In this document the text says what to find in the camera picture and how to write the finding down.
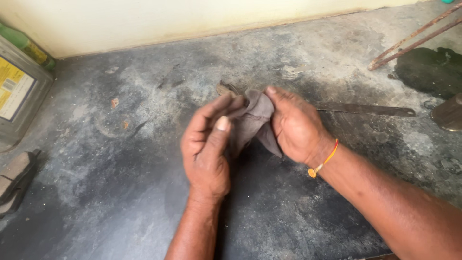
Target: green bottle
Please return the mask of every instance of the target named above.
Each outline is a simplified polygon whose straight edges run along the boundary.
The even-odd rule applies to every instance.
[[[18,49],[22,50],[25,54],[27,54],[27,56],[31,57],[32,60],[36,61],[46,70],[52,70],[55,67],[56,63],[53,58],[49,57],[44,51],[39,49],[37,45],[30,41],[22,32],[0,24],[0,35]]]

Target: dirty floor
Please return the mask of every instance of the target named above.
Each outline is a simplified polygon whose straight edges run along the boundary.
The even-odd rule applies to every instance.
[[[219,80],[241,90],[275,84],[307,100],[413,108],[416,118],[321,117],[380,168],[462,207],[462,135],[429,117],[444,99],[393,79],[396,61],[367,70],[449,6],[432,1],[59,61],[25,138],[0,157],[5,166],[22,151],[43,151],[20,209],[0,220],[2,258],[162,259],[188,193],[179,141],[192,113],[217,97]],[[458,26],[424,47],[462,54],[461,42]],[[291,73],[300,66],[304,72]],[[390,253],[361,214],[305,167],[258,142],[232,165],[217,259]]]

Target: fingernail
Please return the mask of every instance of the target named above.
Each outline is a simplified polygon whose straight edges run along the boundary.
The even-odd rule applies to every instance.
[[[222,131],[228,130],[230,126],[231,126],[231,122],[227,116],[220,117],[220,119],[218,119],[218,121],[215,124],[215,127],[218,130],[222,130]]]
[[[273,86],[268,86],[266,88],[266,91],[268,91],[268,93],[270,93],[270,94],[275,94],[276,93],[276,88],[273,87]]]

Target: cream wall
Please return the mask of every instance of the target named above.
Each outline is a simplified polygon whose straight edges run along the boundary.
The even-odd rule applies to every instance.
[[[0,0],[0,20],[56,58],[419,0]]]

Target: hand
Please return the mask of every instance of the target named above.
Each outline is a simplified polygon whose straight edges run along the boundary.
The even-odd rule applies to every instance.
[[[223,156],[232,123],[227,114],[243,107],[242,96],[223,95],[196,111],[181,141],[189,197],[216,204],[230,189],[229,165]]]
[[[265,94],[274,105],[272,126],[284,153],[310,167],[323,163],[335,141],[324,128],[316,108],[279,87],[268,86]]]

